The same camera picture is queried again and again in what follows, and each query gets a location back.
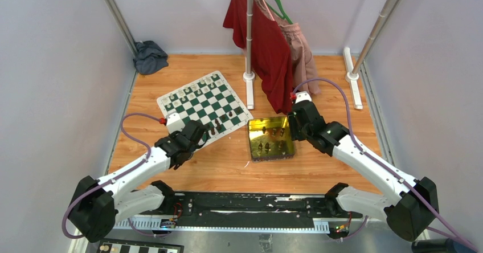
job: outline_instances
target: pink garment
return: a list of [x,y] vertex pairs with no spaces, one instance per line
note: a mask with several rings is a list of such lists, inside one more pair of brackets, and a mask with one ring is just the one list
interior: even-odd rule
[[[261,0],[253,0],[253,6],[260,8],[267,18],[273,16],[279,25],[282,35],[289,44],[292,57],[293,86],[296,87],[307,79],[317,77],[317,67],[312,51],[310,50],[309,43],[302,34],[302,30],[298,23],[290,24],[285,19],[281,19],[273,11],[266,9]],[[307,91],[314,95],[321,92],[318,87],[318,81],[311,81],[304,84],[300,88],[300,91]]]

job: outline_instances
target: white wall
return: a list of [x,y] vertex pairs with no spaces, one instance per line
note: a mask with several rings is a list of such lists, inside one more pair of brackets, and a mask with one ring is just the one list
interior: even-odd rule
[[0,0],[0,252],[67,252],[79,179],[104,173],[134,69],[103,0]]
[[[282,0],[316,54],[360,52],[386,0]],[[239,53],[223,28],[230,0],[116,0],[136,41],[168,53]]]
[[441,214],[481,250],[482,4],[402,0],[367,59],[396,164],[436,182]]

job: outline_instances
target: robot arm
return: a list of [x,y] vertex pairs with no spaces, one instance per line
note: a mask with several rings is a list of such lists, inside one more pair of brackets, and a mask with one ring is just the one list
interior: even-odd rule
[[[320,152],[357,170],[382,192],[382,195],[369,193],[339,183],[326,194],[336,210],[355,211],[386,221],[398,236],[409,241],[414,241],[434,220],[435,216],[410,192],[403,181],[414,187],[438,211],[436,185],[427,177],[419,181],[395,168],[365,148],[355,137],[363,149],[360,151],[346,127],[338,122],[324,121],[306,92],[297,94],[288,119],[292,140],[309,141]],[[366,154],[375,157],[402,178],[397,179]]]
[[151,147],[149,157],[145,153],[116,172],[97,180],[87,176],[77,185],[71,203],[108,183],[82,199],[68,215],[90,242],[106,236],[119,221],[148,210],[164,211],[173,205],[174,192],[161,181],[131,192],[150,177],[183,165],[201,148],[199,142],[207,133],[206,127],[199,122],[189,121],[184,125],[177,113],[168,116],[166,126],[170,134]]

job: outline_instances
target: yellow tray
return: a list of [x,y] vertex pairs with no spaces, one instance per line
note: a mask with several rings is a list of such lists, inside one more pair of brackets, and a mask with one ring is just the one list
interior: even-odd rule
[[289,159],[295,155],[286,116],[250,120],[248,137],[253,162]]

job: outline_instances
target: green hanger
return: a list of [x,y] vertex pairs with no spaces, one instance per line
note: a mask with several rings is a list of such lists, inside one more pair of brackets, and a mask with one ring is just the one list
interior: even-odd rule
[[290,20],[290,18],[287,16],[287,14],[285,13],[284,11],[284,8],[282,7],[282,2],[280,0],[275,0],[275,3],[277,3],[277,6],[279,7],[280,11],[282,12],[281,14],[279,14],[272,6],[270,6],[268,3],[267,3],[267,6],[270,8],[270,10],[272,10],[276,15],[278,15],[281,19],[285,19],[286,21],[288,21],[288,23],[290,24],[293,24],[293,22]]

